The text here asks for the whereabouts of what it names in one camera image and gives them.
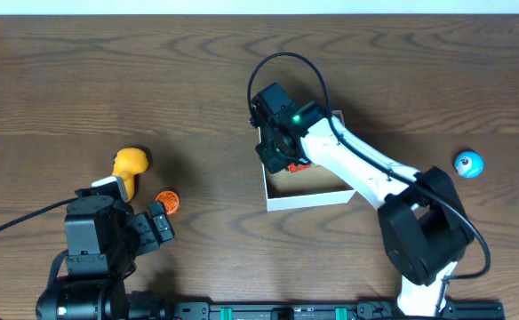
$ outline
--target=orange round object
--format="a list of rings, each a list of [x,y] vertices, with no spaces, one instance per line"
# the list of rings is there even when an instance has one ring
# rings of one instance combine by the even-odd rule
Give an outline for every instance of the orange round object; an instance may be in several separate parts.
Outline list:
[[[155,201],[164,204],[164,209],[166,209],[168,215],[176,213],[180,206],[179,195],[173,191],[161,192]]]

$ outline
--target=white wall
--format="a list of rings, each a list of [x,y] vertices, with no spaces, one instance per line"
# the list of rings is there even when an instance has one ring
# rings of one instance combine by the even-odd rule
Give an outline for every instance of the white wall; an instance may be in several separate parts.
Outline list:
[[[0,0],[0,14],[519,13],[519,0]]]

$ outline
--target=blue and white ball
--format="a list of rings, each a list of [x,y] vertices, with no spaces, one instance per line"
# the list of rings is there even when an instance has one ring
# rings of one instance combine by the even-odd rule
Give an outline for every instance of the blue and white ball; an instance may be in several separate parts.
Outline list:
[[[453,165],[461,177],[471,179],[483,172],[484,161],[476,152],[465,151],[457,156]]]

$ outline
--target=wood grain surface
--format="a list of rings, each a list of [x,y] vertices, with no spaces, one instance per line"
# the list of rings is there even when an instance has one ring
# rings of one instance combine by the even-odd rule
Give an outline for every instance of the wood grain surface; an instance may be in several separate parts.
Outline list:
[[[266,212],[245,87],[278,51],[310,58],[347,127],[394,159],[455,180],[493,254],[490,274],[451,284],[519,319],[519,16],[0,17],[0,224],[69,198],[141,145],[154,163],[132,201],[180,192],[175,241],[137,259],[128,290],[216,301],[395,297],[376,212],[349,204]],[[320,99],[297,61],[266,65],[300,101]],[[459,178],[474,148],[483,175]],[[30,319],[64,209],[0,234],[0,316]],[[481,267],[470,246],[457,272]]]

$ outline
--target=yellow object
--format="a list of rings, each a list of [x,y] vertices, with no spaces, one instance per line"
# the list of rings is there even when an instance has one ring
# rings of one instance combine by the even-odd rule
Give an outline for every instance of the yellow object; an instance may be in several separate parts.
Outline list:
[[[149,161],[145,152],[137,148],[124,148],[119,150],[114,161],[114,171],[111,175],[119,176],[124,180],[127,200],[131,200],[135,192],[133,177],[135,174],[145,172],[149,167]]]

